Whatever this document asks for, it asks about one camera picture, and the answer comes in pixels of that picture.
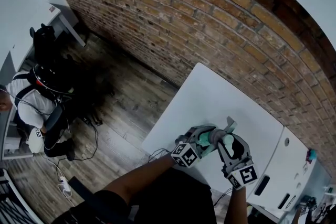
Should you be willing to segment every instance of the white desk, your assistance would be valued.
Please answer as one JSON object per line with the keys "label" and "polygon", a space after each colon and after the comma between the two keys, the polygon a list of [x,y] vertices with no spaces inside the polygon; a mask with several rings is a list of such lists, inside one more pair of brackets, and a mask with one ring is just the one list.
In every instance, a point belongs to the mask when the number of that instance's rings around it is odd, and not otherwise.
{"label": "white desk", "polygon": [[66,32],[70,32],[78,41],[78,43],[80,43],[83,47],[85,46],[85,42],[74,31],[74,29],[65,19],[61,11],[55,6],[52,6],[52,4],[48,2],[43,2],[34,14],[34,16],[29,20],[26,27],[18,31],[19,35],[15,39],[15,43],[11,48],[12,60],[16,71],[20,69],[22,63],[24,62],[33,47],[33,39],[29,34],[30,28],[33,27],[34,30],[37,31],[41,28],[41,24],[48,26],[56,17],[59,17],[60,21],[64,26],[64,30]]}
{"label": "white desk", "polygon": [[[142,146],[150,154],[159,148],[172,150],[175,139],[190,127],[210,123],[224,128],[228,116],[237,122],[235,134],[248,143],[258,174],[262,175],[283,126],[251,98],[201,63],[192,70]],[[184,171],[225,192],[232,186],[224,178],[222,166],[218,152],[214,151],[195,167]],[[247,197],[254,186],[247,187]]]}

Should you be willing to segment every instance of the person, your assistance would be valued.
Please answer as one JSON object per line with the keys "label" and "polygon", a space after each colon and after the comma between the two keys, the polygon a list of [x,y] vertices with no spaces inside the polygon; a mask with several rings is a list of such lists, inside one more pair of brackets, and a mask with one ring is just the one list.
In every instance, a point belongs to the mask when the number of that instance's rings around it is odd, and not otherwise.
{"label": "person", "polygon": [[[165,155],[119,177],[94,195],[125,218],[131,206],[137,205],[134,223],[216,223],[210,187],[173,169],[174,165],[170,154]],[[245,187],[233,190],[224,224],[247,224],[246,208]],[[53,221],[66,223],[110,222],[84,201]]]}
{"label": "person", "polygon": [[[7,86],[0,85],[0,112],[9,111],[15,105],[15,97],[31,85],[28,79],[16,78],[23,74],[27,74],[27,72],[15,74],[12,82]],[[60,131],[64,129],[67,119],[61,119],[49,131],[45,127],[45,122],[54,109],[55,104],[52,100],[42,96],[36,89],[32,89],[24,95],[17,105],[20,119],[24,123],[40,129],[44,137],[45,154],[48,157],[66,155],[71,161],[75,158],[73,140],[70,138],[62,143],[57,143]]]}

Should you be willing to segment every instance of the wooden floor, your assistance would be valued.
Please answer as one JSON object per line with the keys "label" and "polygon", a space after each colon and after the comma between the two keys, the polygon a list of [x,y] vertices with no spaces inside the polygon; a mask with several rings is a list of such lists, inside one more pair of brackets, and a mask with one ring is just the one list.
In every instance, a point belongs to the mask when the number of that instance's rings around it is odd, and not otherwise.
{"label": "wooden floor", "polygon": [[[91,191],[97,191],[148,161],[141,143],[177,89],[93,34],[89,35],[84,48],[69,41],[67,51],[75,60],[90,66],[96,74],[98,86],[108,89],[112,85],[115,91],[114,96],[106,92],[102,96],[103,104],[97,107],[103,125],[98,127],[98,150],[94,158],[84,162],[64,160],[59,165],[67,179],[76,176]],[[70,130],[76,144],[76,157],[90,157],[96,146],[93,129],[75,120]],[[46,156],[40,154],[13,160],[8,172],[41,220],[51,223],[72,205],[57,187],[59,181],[55,166],[44,158]],[[50,160],[56,163],[58,158]],[[220,195],[213,191],[213,200],[216,201]],[[82,202],[75,192],[70,200],[74,205]],[[218,223],[223,223],[227,205],[228,197],[225,197],[215,207]]]}

